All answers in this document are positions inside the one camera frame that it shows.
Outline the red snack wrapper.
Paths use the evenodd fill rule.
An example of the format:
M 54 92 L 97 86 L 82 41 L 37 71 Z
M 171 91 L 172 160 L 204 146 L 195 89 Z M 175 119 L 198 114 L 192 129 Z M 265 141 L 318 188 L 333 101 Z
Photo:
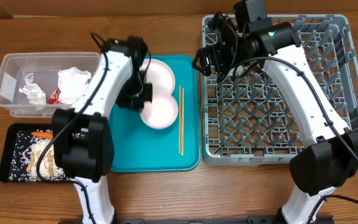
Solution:
M 57 88 L 49 97 L 48 99 L 48 104 L 59 104 L 60 103 L 60 100 L 59 100 L 59 97 L 60 97 L 60 89 Z

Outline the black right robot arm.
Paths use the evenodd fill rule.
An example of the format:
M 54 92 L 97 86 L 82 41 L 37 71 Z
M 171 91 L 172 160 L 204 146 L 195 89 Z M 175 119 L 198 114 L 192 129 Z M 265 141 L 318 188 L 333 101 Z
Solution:
M 192 66 L 223 82 L 237 69 L 260 66 L 275 82 L 301 133 L 304 149 L 290 160 L 295 186 L 273 223 L 332 223 L 316 215 L 358 169 L 358 129 L 351 129 L 325 97 L 289 22 L 274 24 L 262 1 L 240 1 L 231 19 L 215 13 L 208 27 L 220 42 L 199 49 Z

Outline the white napkin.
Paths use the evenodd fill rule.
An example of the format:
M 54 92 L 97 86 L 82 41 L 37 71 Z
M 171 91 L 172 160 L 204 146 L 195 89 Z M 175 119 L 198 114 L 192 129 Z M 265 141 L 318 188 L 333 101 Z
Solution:
M 73 104 L 88 87 L 91 73 L 71 67 L 58 72 L 58 100 L 62 104 Z

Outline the foil wrapper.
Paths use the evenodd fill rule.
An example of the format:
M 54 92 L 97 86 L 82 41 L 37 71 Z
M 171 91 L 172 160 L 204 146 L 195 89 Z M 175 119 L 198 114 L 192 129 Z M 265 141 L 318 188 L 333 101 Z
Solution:
M 20 93 L 24 93 L 31 105 L 46 105 L 46 94 L 34 83 L 33 73 L 29 73 L 24 78 L 25 85 L 19 88 Z

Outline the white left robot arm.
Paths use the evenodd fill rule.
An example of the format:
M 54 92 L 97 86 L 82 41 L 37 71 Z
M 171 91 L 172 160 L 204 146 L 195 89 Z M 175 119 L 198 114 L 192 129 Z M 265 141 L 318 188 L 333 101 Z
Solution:
M 76 188 L 81 222 L 115 223 L 107 182 L 114 159 L 109 117 L 115 105 L 141 112 L 152 100 L 152 84 L 140 69 L 151 54 L 141 37 L 104 40 L 94 32 L 91 37 L 101 51 L 98 68 L 69 109 L 55 110 L 46 150 L 54 150 L 55 164 L 65 173 L 61 182 Z

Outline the pink plate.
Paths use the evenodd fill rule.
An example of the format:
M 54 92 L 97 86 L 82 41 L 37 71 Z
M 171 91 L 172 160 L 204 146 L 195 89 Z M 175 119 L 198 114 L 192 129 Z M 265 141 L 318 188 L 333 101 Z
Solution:
M 153 95 L 172 95 L 175 89 L 173 70 L 161 60 L 148 58 L 143 61 L 141 71 L 147 71 L 145 82 L 152 84 Z

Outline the grey dishwasher rack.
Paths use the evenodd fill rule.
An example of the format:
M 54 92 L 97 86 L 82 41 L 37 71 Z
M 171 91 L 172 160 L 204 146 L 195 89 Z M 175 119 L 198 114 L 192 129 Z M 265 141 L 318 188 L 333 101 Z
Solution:
M 326 98 L 358 129 L 358 63 L 347 18 L 339 14 L 274 15 L 289 22 Z M 303 148 L 296 122 L 276 84 L 253 70 L 223 83 L 201 77 L 203 161 L 209 166 L 286 164 Z

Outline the small pink bowl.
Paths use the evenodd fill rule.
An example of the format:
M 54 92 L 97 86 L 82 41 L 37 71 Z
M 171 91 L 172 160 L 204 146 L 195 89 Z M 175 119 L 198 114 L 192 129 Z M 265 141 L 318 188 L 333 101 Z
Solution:
M 144 103 L 140 113 L 142 121 L 150 128 L 165 129 L 171 126 L 178 116 L 178 103 L 172 95 L 155 95 L 151 102 Z

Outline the orange carrot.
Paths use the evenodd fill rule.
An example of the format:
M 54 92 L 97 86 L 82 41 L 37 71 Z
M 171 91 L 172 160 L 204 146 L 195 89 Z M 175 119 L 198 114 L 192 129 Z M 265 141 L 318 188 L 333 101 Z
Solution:
M 53 133 L 48 132 L 32 132 L 31 135 L 37 138 L 53 139 Z

